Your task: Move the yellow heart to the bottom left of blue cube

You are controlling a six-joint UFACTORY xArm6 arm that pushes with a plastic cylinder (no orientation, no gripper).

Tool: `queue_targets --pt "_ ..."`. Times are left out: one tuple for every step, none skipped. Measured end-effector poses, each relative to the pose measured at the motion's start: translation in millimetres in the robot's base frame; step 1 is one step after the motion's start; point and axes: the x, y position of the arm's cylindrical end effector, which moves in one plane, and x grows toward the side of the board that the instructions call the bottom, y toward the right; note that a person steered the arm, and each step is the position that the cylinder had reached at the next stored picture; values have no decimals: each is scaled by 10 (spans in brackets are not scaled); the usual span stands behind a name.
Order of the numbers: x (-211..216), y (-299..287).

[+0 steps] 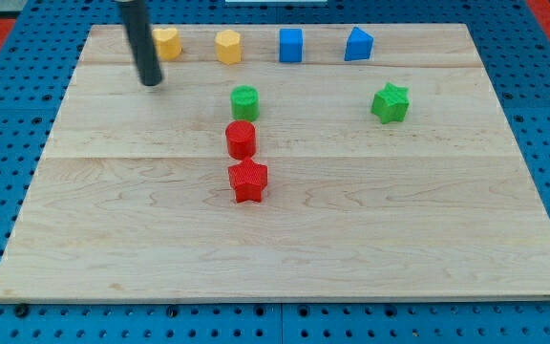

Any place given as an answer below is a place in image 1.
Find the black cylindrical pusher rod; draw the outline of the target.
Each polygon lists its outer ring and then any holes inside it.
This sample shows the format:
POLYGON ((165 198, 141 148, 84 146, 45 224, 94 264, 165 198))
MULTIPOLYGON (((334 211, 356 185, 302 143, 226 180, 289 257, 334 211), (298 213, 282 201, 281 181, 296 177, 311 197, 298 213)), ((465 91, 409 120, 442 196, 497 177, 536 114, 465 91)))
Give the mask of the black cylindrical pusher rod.
POLYGON ((162 72, 145 1, 117 0, 117 7, 136 63, 140 83, 148 87, 159 85, 162 82, 162 72))

